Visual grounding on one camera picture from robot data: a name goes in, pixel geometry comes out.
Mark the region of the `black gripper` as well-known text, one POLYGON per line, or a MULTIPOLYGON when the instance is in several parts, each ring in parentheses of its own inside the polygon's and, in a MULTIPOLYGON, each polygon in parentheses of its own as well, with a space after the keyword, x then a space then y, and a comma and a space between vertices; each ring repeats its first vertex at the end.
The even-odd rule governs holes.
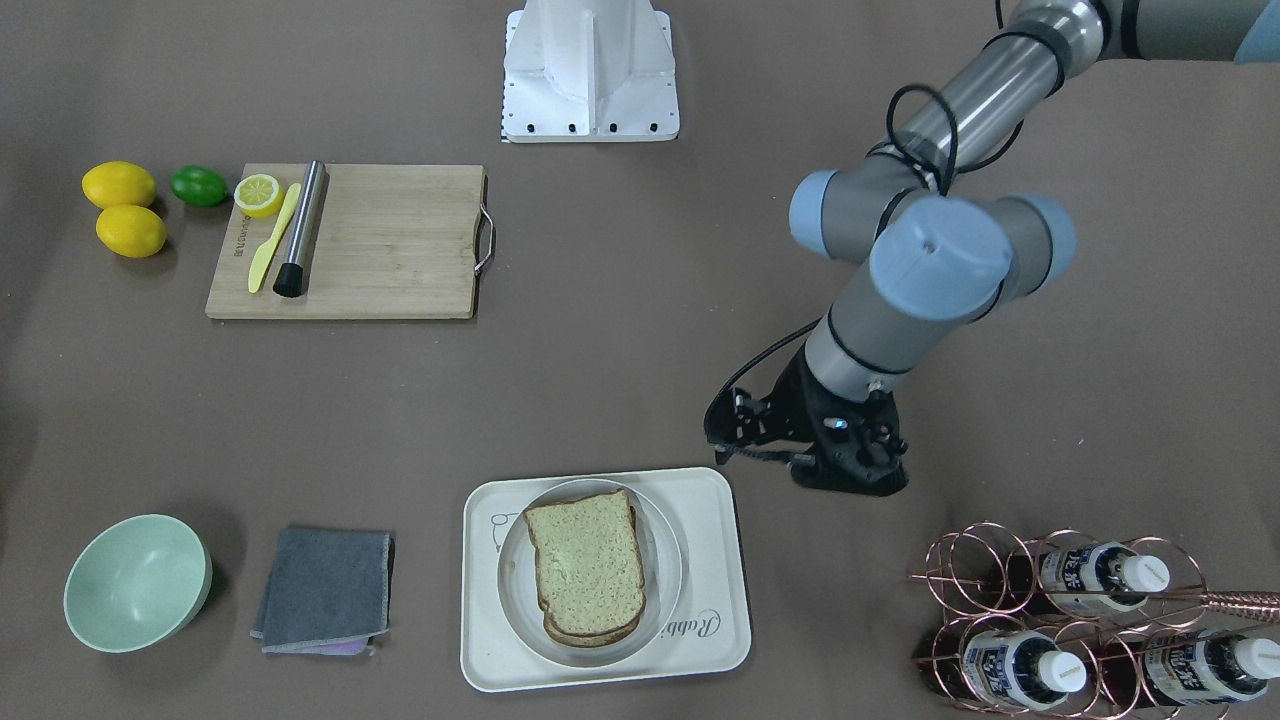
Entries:
POLYGON ((719 388, 704 414, 704 434, 719 465, 732 457, 780 464, 805 488, 886 497, 904 489, 908 442, 892 393, 864 401, 829 392, 796 354, 774 388, 754 398, 739 379, 777 351, 772 345, 719 388))

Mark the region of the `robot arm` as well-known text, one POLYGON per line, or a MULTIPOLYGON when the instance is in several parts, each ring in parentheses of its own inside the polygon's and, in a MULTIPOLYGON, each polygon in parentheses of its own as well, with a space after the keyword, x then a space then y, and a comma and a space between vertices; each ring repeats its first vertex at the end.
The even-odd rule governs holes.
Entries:
POLYGON ((998 159, 1027 115, 1107 59, 1277 60, 1275 1, 1021 1, 973 61, 851 170, 795 190, 788 227, 805 249, 858 270, 774 388, 728 379, 703 428, 716 461, 777 462, 806 488, 884 497, 908 484, 893 389, 954 329, 1059 278, 1076 229, 1051 199, 978 202, 954 193, 998 159))

